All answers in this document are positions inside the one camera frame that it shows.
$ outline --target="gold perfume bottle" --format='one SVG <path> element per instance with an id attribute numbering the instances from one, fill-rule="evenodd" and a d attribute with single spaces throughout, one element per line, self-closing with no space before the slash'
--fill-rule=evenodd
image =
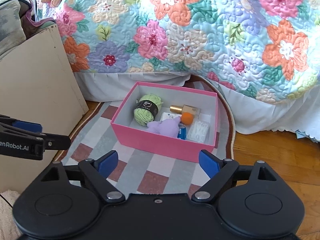
<path id="1" fill-rule="evenodd" d="M 170 111 L 177 114 L 183 114 L 185 112 L 188 112 L 190 114 L 193 114 L 194 116 L 199 115 L 200 109 L 194 107 L 194 106 L 170 106 Z"/>

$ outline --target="beige cabinet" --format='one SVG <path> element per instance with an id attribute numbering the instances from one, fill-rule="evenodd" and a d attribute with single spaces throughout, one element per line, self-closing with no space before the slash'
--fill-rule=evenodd
<path id="1" fill-rule="evenodd" d="M 88 111 L 56 25 L 17 46 L 0 60 L 0 114 L 37 122 L 43 132 L 69 135 Z M 21 193 L 52 161 L 0 155 L 0 192 Z"/>

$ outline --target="bedspread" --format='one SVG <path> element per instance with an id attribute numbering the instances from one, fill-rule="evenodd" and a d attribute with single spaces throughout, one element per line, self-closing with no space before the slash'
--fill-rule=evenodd
<path id="1" fill-rule="evenodd" d="M 284 103 L 320 78 L 320 0 L 62 0 L 53 16 L 74 72 L 190 72 Z"/>

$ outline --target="metal screw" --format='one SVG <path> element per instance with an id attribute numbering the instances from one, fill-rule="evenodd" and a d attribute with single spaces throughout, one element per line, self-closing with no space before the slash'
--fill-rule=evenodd
<path id="1" fill-rule="evenodd" d="M 122 198 L 122 193 L 119 192 L 119 191 L 110 191 L 110 192 L 107 194 L 107 198 L 108 198 L 108 199 L 111 199 L 111 200 L 120 199 L 120 198 Z"/>
<path id="2" fill-rule="evenodd" d="M 195 193 L 195 197 L 197 199 L 208 199 L 210 197 L 210 193 L 206 191 L 198 191 Z"/>

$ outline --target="pink box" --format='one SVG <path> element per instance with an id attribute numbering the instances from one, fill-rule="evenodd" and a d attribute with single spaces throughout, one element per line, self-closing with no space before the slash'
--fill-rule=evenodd
<path id="1" fill-rule="evenodd" d="M 147 94 L 157 95 L 163 101 L 155 121 L 160 120 L 163 112 L 169 113 L 171 105 L 189 105 L 200 108 L 199 119 L 210 123 L 205 144 L 146 132 L 147 127 L 139 125 L 135 121 L 133 110 L 136 107 L 137 99 L 139 100 Z M 218 100 L 216 93 L 185 87 L 137 82 L 116 111 L 111 120 L 111 126 L 122 145 L 198 163 L 201 150 L 205 149 L 212 152 L 214 149 L 217 118 Z"/>

